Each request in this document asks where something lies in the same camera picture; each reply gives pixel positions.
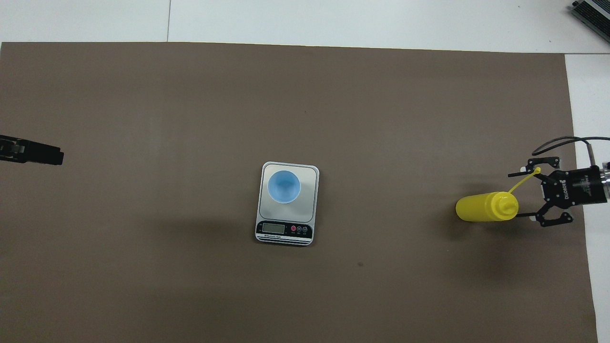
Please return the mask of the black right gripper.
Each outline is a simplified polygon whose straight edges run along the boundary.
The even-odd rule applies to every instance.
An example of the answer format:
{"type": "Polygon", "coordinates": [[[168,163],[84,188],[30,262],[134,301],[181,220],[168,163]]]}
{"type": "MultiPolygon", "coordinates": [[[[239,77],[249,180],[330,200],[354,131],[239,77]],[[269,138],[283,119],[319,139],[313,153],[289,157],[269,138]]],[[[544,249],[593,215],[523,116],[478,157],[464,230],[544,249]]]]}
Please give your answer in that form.
{"type": "Polygon", "coordinates": [[[560,157],[528,159],[525,167],[517,173],[509,173],[508,178],[530,177],[545,179],[541,182],[543,198],[547,200],[538,211],[518,213],[517,217],[533,218],[542,227],[557,226],[573,222],[570,213],[564,211],[560,217],[547,219],[546,213],[551,208],[568,209],[576,205],[599,204],[608,202],[608,170],[599,166],[590,166],[586,169],[570,171],[559,170],[560,157]],[[537,166],[547,164],[556,171],[546,175],[534,173],[537,166]]]}

